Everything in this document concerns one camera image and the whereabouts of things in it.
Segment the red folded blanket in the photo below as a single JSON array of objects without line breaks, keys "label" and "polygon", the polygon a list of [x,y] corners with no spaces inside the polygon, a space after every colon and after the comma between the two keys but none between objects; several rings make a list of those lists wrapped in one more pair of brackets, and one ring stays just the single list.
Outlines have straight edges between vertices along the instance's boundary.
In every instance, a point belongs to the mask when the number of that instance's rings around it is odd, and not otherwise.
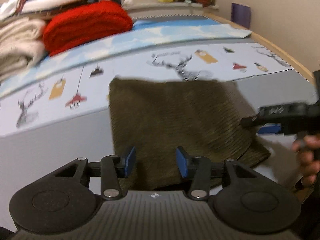
[{"label": "red folded blanket", "polygon": [[103,0],[55,16],[44,30],[43,41],[53,56],[89,41],[129,31],[132,25],[119,4]]}]

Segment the black handheld controller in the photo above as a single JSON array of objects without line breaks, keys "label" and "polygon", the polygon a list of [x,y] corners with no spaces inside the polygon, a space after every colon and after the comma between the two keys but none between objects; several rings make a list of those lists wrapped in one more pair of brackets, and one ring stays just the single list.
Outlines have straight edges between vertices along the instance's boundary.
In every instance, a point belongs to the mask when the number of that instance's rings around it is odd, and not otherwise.
[{"label": "black handheld controller", "polygon": [[[318,98],[320,95],[320,70],[313,72],[316,81]],[[270,130],[270,133],[291,135],[297,134],[303,150],[307,150],[303,137],[307,134],[315,135],[320,132],[320,100],[308,105],[304,102],[295,102],[275,106],[263,106],[259,108],[256,116],[243,118],[242,127],[262,126],[275,124],[278,129]],[[320,160],[320,150],[314,150],[314,160]],[[314,184],[311,197],[320,198],[320,173]]]}]

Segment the bed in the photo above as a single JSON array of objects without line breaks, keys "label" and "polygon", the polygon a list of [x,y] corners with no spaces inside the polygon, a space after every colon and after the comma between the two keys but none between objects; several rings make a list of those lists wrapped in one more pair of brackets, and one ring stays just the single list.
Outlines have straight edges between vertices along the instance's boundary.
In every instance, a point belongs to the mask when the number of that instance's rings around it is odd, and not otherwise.
[{"label": "bed", "polygon": [[[158,82],[199,77],[234,81],[254,109],[317,101],[312,75],[303,65],[270,41],[204,13],[202,7],[156,4],[127,10],[137,22],[135,31],[47,58],[1,84],[0,226],[16,230],[8,204],[20,188],[75,158],[95,162],[113,154],[108,84],[116,76]],[[206,20],[211,24],[201,24]],[[170,25],[172,21],[180,24]],[[177,35],[177,28],[185,28],[184,35]],[[172,68],[179,64],[184,64],[182,70]],[[260,136],[271,157],[255,170],[292,188],[299,180],[290,150],[293,140]],[[100,193],[98,178],[92,178],[90,189]]]}]

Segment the metal screw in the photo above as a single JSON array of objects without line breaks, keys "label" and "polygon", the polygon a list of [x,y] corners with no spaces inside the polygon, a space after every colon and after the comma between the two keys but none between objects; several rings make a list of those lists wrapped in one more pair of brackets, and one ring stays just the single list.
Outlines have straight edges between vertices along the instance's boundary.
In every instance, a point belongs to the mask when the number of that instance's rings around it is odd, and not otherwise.
[{"label": "metal screw", "polygon": [[196,198],[203,198],[206,195],[207,195],[207,193],[201,189],[195,189],[195,190],[191,191],[191,196],[196,197]]},{"label": "metal screw", "polygon": [[106,189],[103,194],[106,196],[106,197],[116,197],[120,194],[120,192],[114,188],[110,188],[110,189]]}]

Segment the logo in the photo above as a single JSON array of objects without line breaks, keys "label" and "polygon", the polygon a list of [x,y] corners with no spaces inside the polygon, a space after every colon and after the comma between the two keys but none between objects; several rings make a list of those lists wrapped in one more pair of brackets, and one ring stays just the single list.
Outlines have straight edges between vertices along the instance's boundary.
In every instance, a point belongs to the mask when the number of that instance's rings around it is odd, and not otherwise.
[{"label": "logo", "polygon": [[150,197],[152,197],[152,198],[154,198],[154,199],[156,199],[157,197],[159,197],[160,195],[158,194],[158,193],[153,193],[153,194],[151,194],[150,195]]}]

